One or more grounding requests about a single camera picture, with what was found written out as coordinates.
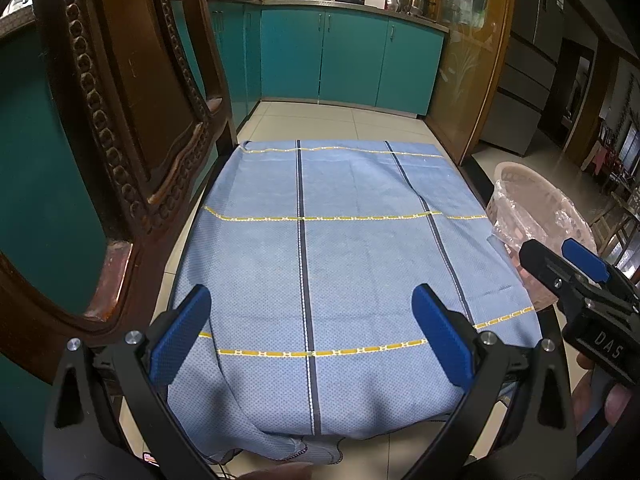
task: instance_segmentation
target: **yellow stripe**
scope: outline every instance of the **yellow stripe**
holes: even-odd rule
[[[535,309],[532,306],[528,306],[521,310],[516,310],[516,312],[512,312],[511,314],[507,314],[506,316],[497,317],[495,319],[491,319],[489,321],[485,321],[484,323],[479,323],[474,326],[476,330],[482,330],[491,325],[495,325],[497,323],[507,321],[513,319],[514,317],[521,316],[522,314],[526,314],[528,312],[534,312]],[[212,339],[212,336],[208,332],[200,332],[200,337],[205,337],[208,339]],[[356,355],[356,354],[372,354],[375,352],[384,352],[388,350],[398,350],[401,348],[410,348],[413,346],[421,346],[426,344],[428,341],[426,339],[417,339],[414,341],[405,341],[402,343],[392,343],[389,345],[382,346],[365,346],[363,348],[349,348],[346,350],[321,350],[315,352],[264,352],[264,351],[255,351],[255,350],[218,350],[218,354],[220,355],[234,355],[234,356],[258,356],[258,357],[277,357],[277,358],[301,358],[301,357],[331,357],[331,356],[341,356],[341,355]]]
[[[407,153],[407,152],[380,152],[378,150],[361,150],[360,148],[348,148],[346,146],[319,146],[318,148],[288,148],[286,150],[280,150],[277,148],[267,148],[265,150],[248,150],[244,146],[240,146],[240,149],[245,153],[289,153],[289,152],[320,152],[322,150],[348,150],[350,152],[362,152],[362,153],[379,153],[381,155],[412,155],[412,156],[426,156],[431,158],[444,158],[442,155],[431,155],[431,153]]]
[[[425,218],[427,216],[441,215],[442,211],[427,211],[422,213],[414,213],[411,215],[386,215],[386,216],[224,216],[214,211],[209,206],[204,206],[204,209],[209,211],[216,218],[225,222],[299,222],[301,220],[305,222],[331,222],[331,221],[362,221],[362,220],[411,220],[414,218]],[[475,220],[478,218],[486,218],[486,215],[474,215],[474,216],[447,216],[451,220]]]

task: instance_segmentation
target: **finger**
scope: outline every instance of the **finger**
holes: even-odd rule
[[[620,415],[625,411],[629,399],[631,399],[631,391],[622,384],[616,384],[611,389],[604,403],[604,416],[610,425],[615,426],[620,420]]]
[[[593,370],[593,367],[595,366],[594,362],[584,354],[578,354],[575,361],[578,363],[580,368],[584,368],[585,370]]]
[[[580,426],[581,420],[589,410],[591,404],[591,375],[593,372],[587,372],[580,379],[571,395],[574,404],[574,418],[576,429]]]

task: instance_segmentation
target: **refrigerator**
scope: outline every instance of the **refrigerator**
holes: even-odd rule
[[[564,0],[515,0],[504,66],[481,140],[525,155],[556,73]]]

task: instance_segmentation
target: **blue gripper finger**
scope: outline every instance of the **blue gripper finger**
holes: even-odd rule
[[[594,282],[607,283],[609,281],[607,264],[573,238],[565,240],[562,244],[562,256],[578,267],[578,269],[584,272]]]
[[[468,391],[474,380],[469,335],[477,335],[476,330],[462,314],[447,310],[426,284],[414,289],[412,311],[449,382]]]
[[[151,352],[149,379],[156,388],[174,381],[210,313],[209,289],[195,285],[178,306],[177,317]]]

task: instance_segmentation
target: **teal kitchen cabinet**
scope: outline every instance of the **teal kitchen cabinet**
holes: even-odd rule
[[[218,49],[229,86],[231,110],[236,128],[248,114],[244,68],[244,5],[235,2],[210,1]]]
[[[376,105],[388,18],[355,10],[327,10],[320,99]]]
[[[262,95],[317,99],[324,10],[262,10]]]
[[[378,108],[426,115],[443,39],[432,28],[389,19]]]
[[[260,65],[260,6],[244,6],[244,76],[246,108],[251,112],[262,97],[262,68]]]

